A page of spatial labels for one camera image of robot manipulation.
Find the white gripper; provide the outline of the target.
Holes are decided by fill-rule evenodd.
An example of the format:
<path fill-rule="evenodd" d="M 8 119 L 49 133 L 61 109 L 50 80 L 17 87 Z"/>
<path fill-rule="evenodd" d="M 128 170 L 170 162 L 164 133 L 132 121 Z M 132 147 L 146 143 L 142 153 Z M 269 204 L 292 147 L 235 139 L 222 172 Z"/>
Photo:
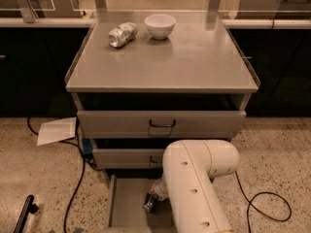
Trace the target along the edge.
<path fill-rule="evenodd" d="M 166 183 L 163 178 L 156 180 L 150 187 L 148 193 L 157 201 L 164 201 L 168 198 Z"/>

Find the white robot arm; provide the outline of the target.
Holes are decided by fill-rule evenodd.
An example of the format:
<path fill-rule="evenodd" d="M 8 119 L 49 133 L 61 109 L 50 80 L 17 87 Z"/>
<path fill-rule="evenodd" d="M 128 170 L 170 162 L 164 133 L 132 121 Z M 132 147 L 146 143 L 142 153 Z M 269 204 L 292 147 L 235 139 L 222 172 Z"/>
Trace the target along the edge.
<path fill-rule="evenodd" d="M 180 140 L 165 149 L 155 193 L 169 198 L 177 233 L 232 233 L 211 180 L 234 173 L 239 162 L 223 140 Z"/>

